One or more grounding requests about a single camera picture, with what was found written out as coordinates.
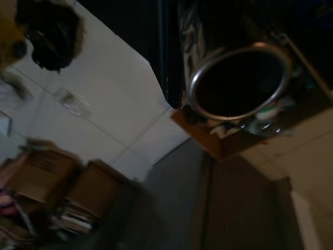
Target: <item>stainless steel pot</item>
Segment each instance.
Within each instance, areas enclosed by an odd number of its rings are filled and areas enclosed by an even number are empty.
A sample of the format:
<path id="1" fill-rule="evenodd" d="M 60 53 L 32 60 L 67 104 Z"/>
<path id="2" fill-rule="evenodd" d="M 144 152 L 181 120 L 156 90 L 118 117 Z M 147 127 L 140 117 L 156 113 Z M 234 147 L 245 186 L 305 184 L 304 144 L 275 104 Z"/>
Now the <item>stainless steel pot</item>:
<path id="1" fill-rule="evenodd" d="M 188 101 L 201 115 L 234 120 L 277 99 L 292 73 L 292 59 L 273 36 L 229 1 L 180 6 Z"/>

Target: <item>metal pot rim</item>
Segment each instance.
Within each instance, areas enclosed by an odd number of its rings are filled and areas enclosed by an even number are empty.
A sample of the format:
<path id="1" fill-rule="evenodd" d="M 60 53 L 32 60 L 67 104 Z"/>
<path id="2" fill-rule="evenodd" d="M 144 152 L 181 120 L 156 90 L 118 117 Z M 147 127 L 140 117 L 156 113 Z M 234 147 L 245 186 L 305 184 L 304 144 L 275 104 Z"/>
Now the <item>metal pot rim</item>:
<path id="1" fill-rule="evenodd" d="M 195 98 L 195 93 L 196 93 L 196 88 L 198 86 L 198 83 L 202 79 L 202 77 L 205 75 L 205 73 L 211 69 L 213 66 L 215 66 L 217 63 L 231 57 L 237 54 L 241 54 L 244 52 L 264 52 L 271 54 L 275 56 L 280 62 L 283 67 L 283 76 L 280 81 L 279 87 L 276 89 L 276 91 L 273 93 L 273 95 L 268 98 L 265 102 L 263 102 L 261 105 L 258 107 L 254 108 L 253 110 L 247 112 L 246 114 L 242 114 L 239 116 L 232 116 L 232 117 L 227 117 L 227 116 L 219 116 L 219 115 L 214 115 L 212 113 L 207 112 L 205 109 L 200 107 L 199 103 L 197 102 Z M 214 56 L 213 58 L 209 58 L 206 60 L 203 65 L 201 65 L 200 69 L 196 71 L 196 73 L 193 75 L 193 77 L 190 80 L 190 85 L 188 89 L 188 97 L 189 101 L 193 107 L 194 110 L 202 114 L 203 116 L 213 119 L 213 120 L 237 120 L 237 119 L 242 119 L 245 117 L 249 117 L 251 115 L 256 114 L 258 111 L 260 111 L 262 108 L 267 106 L 269 103 L 277 99 L 280 94 L 285 90 L 289 78 L 291 76 L 292 72 L 292 61 L 291 59 L 287 56 L 285 52 L 282 51 L 281 48 L 274 44 L 269 44 L 269 43 L 264 43 L 264 42 L 256 42 L 253 43 L 249 46 L 246 47 L 241 47 L 235 50 L 232 50 L 230 52 L 220 52 L 218 55 Z"/>

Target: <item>brown cardboard box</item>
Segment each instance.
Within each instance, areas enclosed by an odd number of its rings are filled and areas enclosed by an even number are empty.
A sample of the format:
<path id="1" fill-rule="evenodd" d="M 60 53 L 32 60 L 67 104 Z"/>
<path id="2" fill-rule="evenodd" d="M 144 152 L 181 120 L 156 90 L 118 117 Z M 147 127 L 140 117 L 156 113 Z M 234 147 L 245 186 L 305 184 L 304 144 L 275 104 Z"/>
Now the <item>brown cardboard box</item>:
<path id="1" fill-rule="evenodd" d="M 5 188 L 39 202 L 54 198 L 76 169 L 75 159 L 55 151 L 31 153 Z"/>
<path id="2" fill-rule="evenodd" d="M 100 218 L 116 198 L 120 187 L 121 183 L 106 169 L 90 163 L 66 198 Z"/>

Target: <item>cardboard box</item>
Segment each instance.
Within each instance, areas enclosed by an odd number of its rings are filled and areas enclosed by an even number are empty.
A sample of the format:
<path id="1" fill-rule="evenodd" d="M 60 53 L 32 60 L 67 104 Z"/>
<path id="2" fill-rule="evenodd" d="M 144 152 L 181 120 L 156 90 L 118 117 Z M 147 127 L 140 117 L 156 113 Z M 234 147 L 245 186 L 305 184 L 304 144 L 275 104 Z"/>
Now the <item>cardboard box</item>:
<path id="1" fill-rule="evenodd" d="M 7 181 L 5 188 L 47 203 L 59 194 L 76 169 L 75 159 L 55 151 L 31 153 L 23 166 Z"/>
<path id="2" fill-rule="evenodd" d="M 90 163 L 67 195 L 71 204 L 100 218 L 115 200 L 121 183 L 106 168 Z"/>

